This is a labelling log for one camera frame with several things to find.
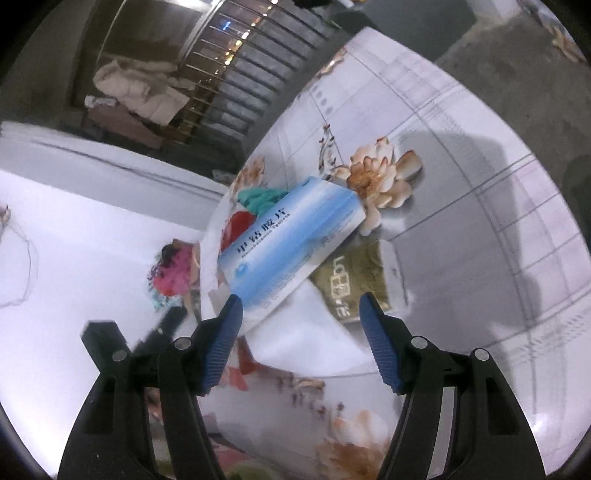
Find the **blue logo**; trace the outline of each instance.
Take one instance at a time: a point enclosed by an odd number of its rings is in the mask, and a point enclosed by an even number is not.
[[[236,270],[234,271],[234,275],[236,275],[236,278],[243,277],[247,273],[248,273],[248,263],[246,263],[246,262],[243,262],[240,265],[238,265]]]

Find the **gray floor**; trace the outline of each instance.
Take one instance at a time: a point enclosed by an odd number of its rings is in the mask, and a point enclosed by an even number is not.
[[[550,33],[525,15],[469,32],[437,63],[525,141],[588,237],[591,67],[567,59]]]

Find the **white jacket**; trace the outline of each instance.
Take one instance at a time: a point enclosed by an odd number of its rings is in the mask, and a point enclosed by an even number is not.
[[[168,84],[166,75],[123,69],[117,60],[96,72],[94,84],[131,112],[159,125],[168,125],[189,101],[188,96]]]

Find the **teal fluffy object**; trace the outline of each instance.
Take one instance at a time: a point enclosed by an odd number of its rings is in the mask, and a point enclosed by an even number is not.
[[[239,192],[238,201],[245,209],[258,217],[273,208],[287,193],[287,190],[256,187]]]

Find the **silver screw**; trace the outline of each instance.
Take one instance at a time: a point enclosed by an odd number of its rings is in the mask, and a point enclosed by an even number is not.
[[[478,350],[475,350],[474,356],[478,360],[480,360],[481,362],[486,362],[491,357],[491,355],[483,348],[479,348]]]
[[[127,352],[125,350],[117,350],[113,353],[113,361],[114,362],[122,362],[127,358]]]
[[[413,345],[413,347],[420,349],[427,348],[427,345],[429,345],[429,342],[427,342],[423,337],[413,337],[410,343]]]
[[[174,346],[177,350],[186,350],[191,346],[191,339],[187,337],[179,338],[175,343]]]

